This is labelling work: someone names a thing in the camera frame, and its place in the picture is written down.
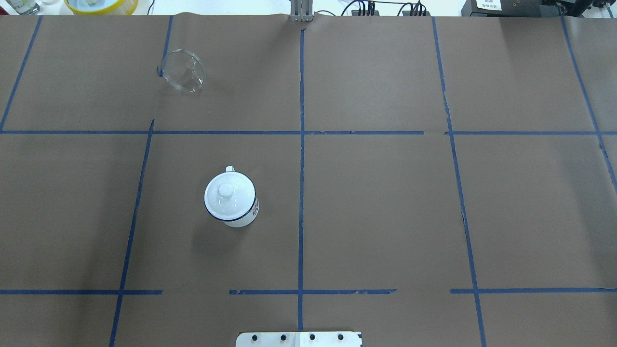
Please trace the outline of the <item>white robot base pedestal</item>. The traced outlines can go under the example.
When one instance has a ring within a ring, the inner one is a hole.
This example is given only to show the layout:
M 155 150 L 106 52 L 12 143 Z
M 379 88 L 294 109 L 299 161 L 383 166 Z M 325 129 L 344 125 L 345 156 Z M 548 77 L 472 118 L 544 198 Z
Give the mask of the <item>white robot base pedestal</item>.
M 362 333 L 353 331 L 245 332 L 236 347 L 362 347 Z

